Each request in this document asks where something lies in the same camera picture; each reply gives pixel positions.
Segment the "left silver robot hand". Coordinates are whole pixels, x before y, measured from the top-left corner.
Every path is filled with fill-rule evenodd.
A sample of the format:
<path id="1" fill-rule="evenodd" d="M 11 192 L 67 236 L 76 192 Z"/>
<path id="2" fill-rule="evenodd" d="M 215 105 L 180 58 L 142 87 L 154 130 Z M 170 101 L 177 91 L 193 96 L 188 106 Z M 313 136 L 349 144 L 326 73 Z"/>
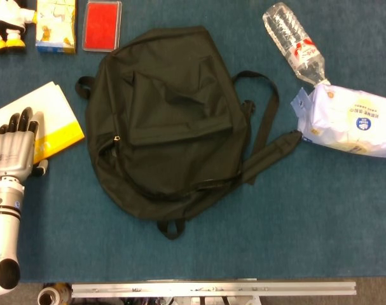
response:
<path id="1" fill-rule="evenodd" d="M 26 107 L 0 126 L 0 180 L 11 177 L 23 184 L 28 177 L 44 176 L 48 160 L 34 161 L 38 131 L 44 124 L 44 114 Z"/>

